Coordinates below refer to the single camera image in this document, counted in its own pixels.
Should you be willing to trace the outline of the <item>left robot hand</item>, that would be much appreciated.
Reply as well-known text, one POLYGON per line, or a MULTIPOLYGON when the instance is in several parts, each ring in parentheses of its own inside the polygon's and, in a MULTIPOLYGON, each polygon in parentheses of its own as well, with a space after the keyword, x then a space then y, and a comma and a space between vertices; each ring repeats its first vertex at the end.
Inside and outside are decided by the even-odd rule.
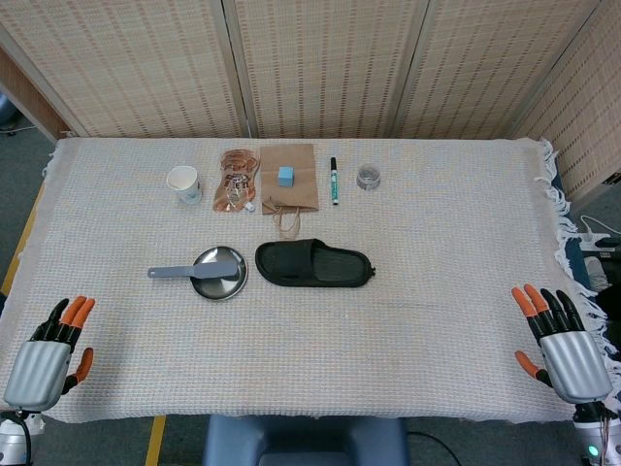
POLYGON ((95 300, 65 298, 54 306, 30 339, 19 348, 3 399, 13 409, 44 412, 88 376, 94 350, 82 352, 78 368, 69 366, 95 300))

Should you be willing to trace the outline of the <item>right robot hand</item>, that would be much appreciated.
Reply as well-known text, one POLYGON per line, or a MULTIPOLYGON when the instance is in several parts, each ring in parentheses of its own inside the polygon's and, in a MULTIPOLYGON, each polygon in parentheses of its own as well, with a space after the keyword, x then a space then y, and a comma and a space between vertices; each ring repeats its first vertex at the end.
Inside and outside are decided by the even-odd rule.
POLYGON ((552 293, 529 283, 513 288, 511 295, 544 361, 539 367, 518 350, 515 359, 519 366, 568 403, 604 401, 612 391, 612 383, 599 348, 586 331, 572 299, 562 290, 552 293))

